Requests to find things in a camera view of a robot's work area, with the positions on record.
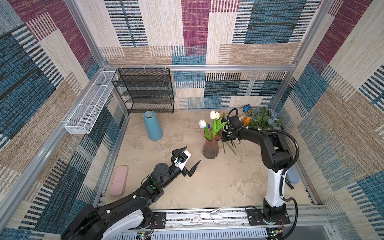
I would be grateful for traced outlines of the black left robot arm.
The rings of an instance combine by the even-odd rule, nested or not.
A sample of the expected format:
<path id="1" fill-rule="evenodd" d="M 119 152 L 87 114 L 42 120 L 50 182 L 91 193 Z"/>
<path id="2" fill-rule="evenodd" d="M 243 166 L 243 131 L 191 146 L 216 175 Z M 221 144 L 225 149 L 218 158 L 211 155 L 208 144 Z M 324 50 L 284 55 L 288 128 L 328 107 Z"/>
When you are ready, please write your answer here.
<path id="1" fill-rule="evenodd" d="M 172 151 L 171 165 L 157 164 L 132 194 L 95 208 L 85 206 L 61 234 L 63 240 L 107 240 L 130 229 L 149 227 L 154 221 L 150 205 L 164 195 L 164 189 L 179 175 L 192 177 L 197 166 L 188 170 L 191 158 L 186 148 Z"/>

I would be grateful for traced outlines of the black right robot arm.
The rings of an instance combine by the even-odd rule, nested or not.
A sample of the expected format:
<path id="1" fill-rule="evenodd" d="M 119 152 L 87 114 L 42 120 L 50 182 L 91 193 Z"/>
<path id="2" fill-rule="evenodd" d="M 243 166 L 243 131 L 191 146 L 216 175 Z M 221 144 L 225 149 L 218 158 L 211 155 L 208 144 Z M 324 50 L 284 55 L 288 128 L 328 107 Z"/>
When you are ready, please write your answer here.
<path id="1" fill-rule="evenodd" d="M 261 148 L 262 161 L 268 170 L 268 189 L 264 198 L 263 221 L 274 224 L 286 214 L 284 197 L 287 171 L 296 163 L 300 154 L 297 141 L 281 130 L 261 130 L 244 126 L 238 116 L 228 119 L 222 140 L 246 140 Z"/>

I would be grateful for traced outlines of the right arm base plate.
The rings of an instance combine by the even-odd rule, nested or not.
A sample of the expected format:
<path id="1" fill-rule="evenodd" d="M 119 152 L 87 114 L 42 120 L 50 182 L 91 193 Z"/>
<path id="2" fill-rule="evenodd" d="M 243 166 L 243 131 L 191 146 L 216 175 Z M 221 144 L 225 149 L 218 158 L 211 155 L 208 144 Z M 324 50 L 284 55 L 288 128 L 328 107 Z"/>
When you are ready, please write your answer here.
<path id="1" fill-rule="evenodd" d="M 278 208 L 247 206 L 245 211 L 250 226 L 289 225 L 291 223 L 285 205 Z"/>

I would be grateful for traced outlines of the pink ribbed glass vase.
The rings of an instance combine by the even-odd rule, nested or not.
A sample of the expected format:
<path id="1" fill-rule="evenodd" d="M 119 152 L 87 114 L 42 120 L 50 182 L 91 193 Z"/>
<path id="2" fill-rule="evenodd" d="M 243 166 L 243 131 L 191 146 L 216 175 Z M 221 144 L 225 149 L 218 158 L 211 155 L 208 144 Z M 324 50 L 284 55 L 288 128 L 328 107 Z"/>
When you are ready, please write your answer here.
<path id="1" fill-rule="evenodd" d="M 222 140 L 222 132 L 219 131 L 213 140 L 208 139 L 208 135 L 204 135 L 205 144 L 203 146 L 203 155 L 207 159 L 215 159 L 219 155 L 219 141 Z"/>

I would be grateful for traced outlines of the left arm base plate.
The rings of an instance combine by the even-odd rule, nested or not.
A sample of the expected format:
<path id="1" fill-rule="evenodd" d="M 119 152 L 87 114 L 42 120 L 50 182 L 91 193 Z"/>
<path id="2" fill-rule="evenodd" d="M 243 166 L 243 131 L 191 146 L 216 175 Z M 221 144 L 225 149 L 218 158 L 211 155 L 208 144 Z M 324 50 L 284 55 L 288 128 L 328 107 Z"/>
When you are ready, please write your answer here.
<path id="1" fill-rule="evenodd" d="M 139 225 L 141 229 L 164 229 L 166 226 L 166 212 L 152 212 L 150 215 L 144 216 L 142 223 Z"/>

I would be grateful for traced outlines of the white tulip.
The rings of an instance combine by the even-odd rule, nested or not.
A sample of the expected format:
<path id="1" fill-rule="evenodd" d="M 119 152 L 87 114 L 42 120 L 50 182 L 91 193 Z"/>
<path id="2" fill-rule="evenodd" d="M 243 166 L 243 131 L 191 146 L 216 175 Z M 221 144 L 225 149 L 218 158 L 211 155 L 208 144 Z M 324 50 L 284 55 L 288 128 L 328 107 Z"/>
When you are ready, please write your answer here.
<path id="1" fill-rule="evenodd" d="M 210 119 L 213 120 L 211 136 L 212 136 L 212 140 L 214 140 L 214 138 L 216 137 L 216 134 L 217 134 L 217 132 L 219 130 L 219 125 L 221 123 L 221 118 L 217 120 L 216 119 L 216 111 L 211 111 L 210 112 Z"/>
<path id="2" fill-rule="evenodd" d="M 204 120 L 200 120 L 199 121 L 199 126 L 201 129 L 204 129 L 204 137 L 207 139 L 207 140 L 211 140 L 212 139 L 212 136 L 211 136 L 211 132 L 210 132 L 210 129 L 209 129 L 209 126 L 208 124 L 204 121 Z"/>

